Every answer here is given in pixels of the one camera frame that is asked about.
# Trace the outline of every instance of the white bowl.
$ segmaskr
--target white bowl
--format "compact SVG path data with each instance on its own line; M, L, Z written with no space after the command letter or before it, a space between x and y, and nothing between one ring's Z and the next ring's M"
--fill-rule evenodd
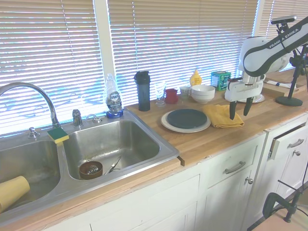
M198 103L207 103L214 98L214 95L196 95L192 93L192 98Z
M198 100L211 100L214 98L214 95L196 95L196 94L192 94L192 97L194 99L198 99Z
M194 85L192 86L192 94L196 95L215 95L215 88L209 85Z
M196 102L198 102L198 103L208 103L208 102L210 102L212 99L210 99L210 100L197 100L197 99L194 99Z

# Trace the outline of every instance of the sink basin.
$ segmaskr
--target sink basin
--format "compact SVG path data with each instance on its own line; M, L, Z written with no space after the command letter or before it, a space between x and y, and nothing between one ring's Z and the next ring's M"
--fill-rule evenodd
M0 151L0 183L24 176L30 191L7 210L35 201L60 181L57 147L52 141L37 141Z
M0 214L2 226L92 190L176 158L179 152L128 110L120 118L102 117L83 127L61 124L69 139L55 144L42 128L37 140L28 132L0 138L0 183L24 176L30 191ZM103 172L121 160L110 174L81 180L79 166L99 161Z
M120 156L116 169L153 158L160 148L136 123L122 120L71 133L64 150L70 175L81 180L79 166L85 162L101 162L105 173Z

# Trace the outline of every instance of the window blinds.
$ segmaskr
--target window blinds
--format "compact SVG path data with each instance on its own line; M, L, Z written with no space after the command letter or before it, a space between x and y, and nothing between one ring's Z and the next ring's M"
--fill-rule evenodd
M124 103L137 103L133 77L148 70L153 83L187 85L194 69L210 84L212 71L234 76L257 0L108 0L115 74Z
M277 34L276 25L270 24L271 19L288 15L297 15L297 20L293 23L288 23L289 27L304 19L308 15L307 0L265 0L259 35L273 39Z
M103 66L92 0L0 0L0 86L27 82L45 90L58 119L103 111ZM0 134L51 123L29 88L0 97Z

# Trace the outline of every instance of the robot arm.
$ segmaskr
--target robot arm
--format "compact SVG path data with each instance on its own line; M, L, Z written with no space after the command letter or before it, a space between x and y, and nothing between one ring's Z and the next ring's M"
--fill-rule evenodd
M276 60L308 42L308 17L264 45L249 49L244 55L244 70L258 77L280 70Z
M288 28L287 22L286 19L275 21L274 24L282 24L283 33L279 31L279 35L272 40L251 37L244 41L239 64L239 70L244 71L243 77L240 81L231 79L225 94L225 99L230 101L230 119L234 119L236 102L242 99L247 99L244 109L246 116L253 97L262 91L265 74L285 68L287 54L308 42L308 17L291 28Z

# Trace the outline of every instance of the black lid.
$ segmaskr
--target black lid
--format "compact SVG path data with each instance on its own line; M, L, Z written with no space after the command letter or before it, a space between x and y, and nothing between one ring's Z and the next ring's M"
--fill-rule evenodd
M148 71L138 71L134 77L135 83L137 84L148 84L150 83L150 76Z

